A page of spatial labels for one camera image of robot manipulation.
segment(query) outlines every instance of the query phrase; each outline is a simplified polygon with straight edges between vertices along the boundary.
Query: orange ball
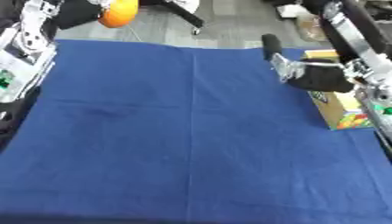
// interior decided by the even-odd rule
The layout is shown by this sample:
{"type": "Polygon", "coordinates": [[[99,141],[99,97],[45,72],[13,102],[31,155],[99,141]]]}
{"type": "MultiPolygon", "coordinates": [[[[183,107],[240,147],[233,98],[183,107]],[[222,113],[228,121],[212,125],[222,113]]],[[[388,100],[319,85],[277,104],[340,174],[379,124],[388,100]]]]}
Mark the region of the orange ball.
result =
{"type": "Polygon", "coordinates": [[[132,21],[138,10],[139,0],[115,0],[99,21],[108,28],[121,27],[132,21]]]}

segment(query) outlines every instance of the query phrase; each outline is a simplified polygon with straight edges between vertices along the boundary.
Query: floor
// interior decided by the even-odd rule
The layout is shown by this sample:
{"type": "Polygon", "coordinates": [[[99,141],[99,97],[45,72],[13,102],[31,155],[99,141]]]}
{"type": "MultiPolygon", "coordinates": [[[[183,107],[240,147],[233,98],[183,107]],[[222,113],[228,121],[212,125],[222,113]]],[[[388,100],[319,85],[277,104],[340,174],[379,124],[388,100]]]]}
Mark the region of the floor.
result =
{"type": "Polygon", "coordinates": [[[84,24],[60,31],[58,39],[95,39],[143,41],[171,46],[203,48],[252,48],[261,46],[261,35],[276,34],[286,47],[321,47],[326,43],[307,42],[300,38],[293,21],[281,21],[275,9],[262,0],[200,0],[196,12],[206,20],[198,36],[192,27],[165,9],[148,7],[136,19],[119,29],[99,23],[84,24]]]}

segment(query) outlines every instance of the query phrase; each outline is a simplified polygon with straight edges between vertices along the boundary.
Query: chair wheel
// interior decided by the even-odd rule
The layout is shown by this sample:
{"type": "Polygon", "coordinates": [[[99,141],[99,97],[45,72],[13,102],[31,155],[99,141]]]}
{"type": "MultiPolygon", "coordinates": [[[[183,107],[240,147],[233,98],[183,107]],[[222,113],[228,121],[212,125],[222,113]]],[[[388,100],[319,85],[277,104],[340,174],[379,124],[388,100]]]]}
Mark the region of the chair wheel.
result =
{"type": "Polygon", "coordinates": [[[201,32],[201,29],[200,29],[200,28],[194,27],[194,28],[192,29],[192,35],[194,35],[194,36],[199,35],[200,32],[201,32]]]}

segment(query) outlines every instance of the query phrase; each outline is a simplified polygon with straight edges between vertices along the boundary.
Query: colorful box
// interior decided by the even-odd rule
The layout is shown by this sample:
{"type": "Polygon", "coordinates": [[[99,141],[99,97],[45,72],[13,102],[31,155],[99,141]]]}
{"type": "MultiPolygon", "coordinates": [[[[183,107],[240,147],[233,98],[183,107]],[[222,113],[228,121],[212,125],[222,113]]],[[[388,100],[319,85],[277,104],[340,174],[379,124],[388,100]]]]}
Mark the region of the colorful box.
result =
{"type": "MultiPolygon", "coordinates": [[[[304,57],[337,60],[338,54],[334,50],[306,51],[304,57]]],[[[341,94],[310,91],[309,94],[330,129],[372,127],[368,116],[362,112],[361,105],[354,98],[354,92],[341,94]]]]}

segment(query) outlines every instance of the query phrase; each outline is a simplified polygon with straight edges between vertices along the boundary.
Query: blue cloth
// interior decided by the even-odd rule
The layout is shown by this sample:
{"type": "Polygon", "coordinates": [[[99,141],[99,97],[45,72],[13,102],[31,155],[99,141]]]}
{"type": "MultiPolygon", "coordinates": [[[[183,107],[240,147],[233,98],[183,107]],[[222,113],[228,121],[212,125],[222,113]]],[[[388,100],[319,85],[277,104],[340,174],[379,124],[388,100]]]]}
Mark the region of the blue cloth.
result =
{"type": "Polygon", "coordinates": [[[391,173],[371,129],[330,131],[260,49],[61,41],[0,156],[0,213],[386,224],[391,173]]]}

